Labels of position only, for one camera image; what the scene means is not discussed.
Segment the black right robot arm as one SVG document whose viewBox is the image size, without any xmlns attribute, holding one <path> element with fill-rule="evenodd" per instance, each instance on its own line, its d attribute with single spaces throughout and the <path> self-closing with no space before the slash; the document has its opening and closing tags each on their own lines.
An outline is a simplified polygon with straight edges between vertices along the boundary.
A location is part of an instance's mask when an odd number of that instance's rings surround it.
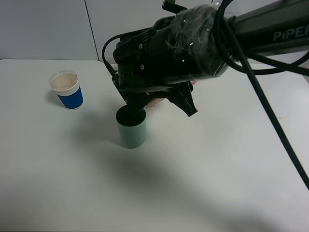
<svg viewBox="0 0 309 232">
<path fill-rule="evenodd" d="M 173 16 L 121 35 L 113 52 L 115 83 L 128 93 L 127 103 L 142 109 L 153 98 L 166 98 L 191 116 L 197 111 L 192 82 L 221 76 L 239 59 L 237 47 L 253 58 L 308 50 L 308 1 L 279 0 L 226 17 L 229 4 L 173 4 Z"/>
</svg>

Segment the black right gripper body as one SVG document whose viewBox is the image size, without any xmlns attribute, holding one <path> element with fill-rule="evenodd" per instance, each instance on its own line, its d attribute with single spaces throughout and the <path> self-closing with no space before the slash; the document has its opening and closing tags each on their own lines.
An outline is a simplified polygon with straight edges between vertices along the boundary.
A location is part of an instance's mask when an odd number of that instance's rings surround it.
<svg viewBox="0 0 309 232">
<path fill-rule="evenodd" d="M 196 62 L 187 53 L 177 54 L 166 41 L 120 41 L 113 58 L 121 91 L 169 99 L 191 97 Z"/>
</svg>

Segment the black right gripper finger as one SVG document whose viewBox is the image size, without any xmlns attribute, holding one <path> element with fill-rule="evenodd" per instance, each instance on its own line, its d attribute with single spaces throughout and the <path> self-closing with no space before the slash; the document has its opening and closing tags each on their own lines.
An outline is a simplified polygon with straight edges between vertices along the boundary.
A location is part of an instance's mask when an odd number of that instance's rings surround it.
<svg viewBox="0 0 309 232">
<path fill-rule="evenodd" d="M 169 89 L 167 97 L 171 103 L 183 110 L 188 117 L 197 113 L 191 94 L 193 89 L 191 83 L 180 83 Z"/>
</svg>

